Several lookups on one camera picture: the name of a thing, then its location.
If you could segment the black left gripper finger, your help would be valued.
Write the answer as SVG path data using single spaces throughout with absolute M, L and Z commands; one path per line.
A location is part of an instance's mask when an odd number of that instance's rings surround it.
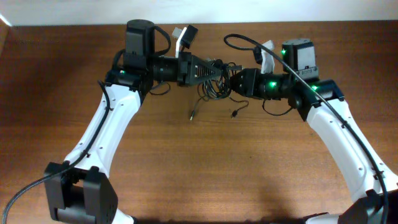
M 194 69 L 196 72 L 221 72 L 220 68 L 197 56 L 194 56 Z
M 194 75 L 194 84 L 198 85 L 203 82 L 207 82 L 209 80 L 217 79 L 221 76 L 221 73 L 202 73 L 199 75 Z

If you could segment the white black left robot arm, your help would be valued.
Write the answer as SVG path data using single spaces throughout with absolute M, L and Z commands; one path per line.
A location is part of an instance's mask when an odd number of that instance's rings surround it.
M 118 196 L 109 181 L 114 154 L 133 116 L 155 82 L 192 86 L 221 75 L 189 52 L 197 28 L 175 29 L 173 57 L 155 49 L 161 28 L 151 21 L 134 19 L 126 25 L 125 46 L 114 56 L 111 69 L 100 83 L 103 95 L 95 115 L 75 148 L 60 163 L 48 164 L 45 181 L 51 219 L 63 223 L 135 223 L 118 207 Z

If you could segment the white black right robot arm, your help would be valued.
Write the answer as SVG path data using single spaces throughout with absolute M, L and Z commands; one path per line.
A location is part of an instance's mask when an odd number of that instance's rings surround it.
M 233 36 L 254 45 L 261 68 L 233 75 L 231 89 L 262 101 L 286 99 L 324 142 L 348 186 L 353 204 L 345 212 L 313 214 L 299 223 L 397 223 L 397 174 L 361 132 L 337 84 L 319 78 L 313 42 L 287 40 L 278 57 L 270 42 Z

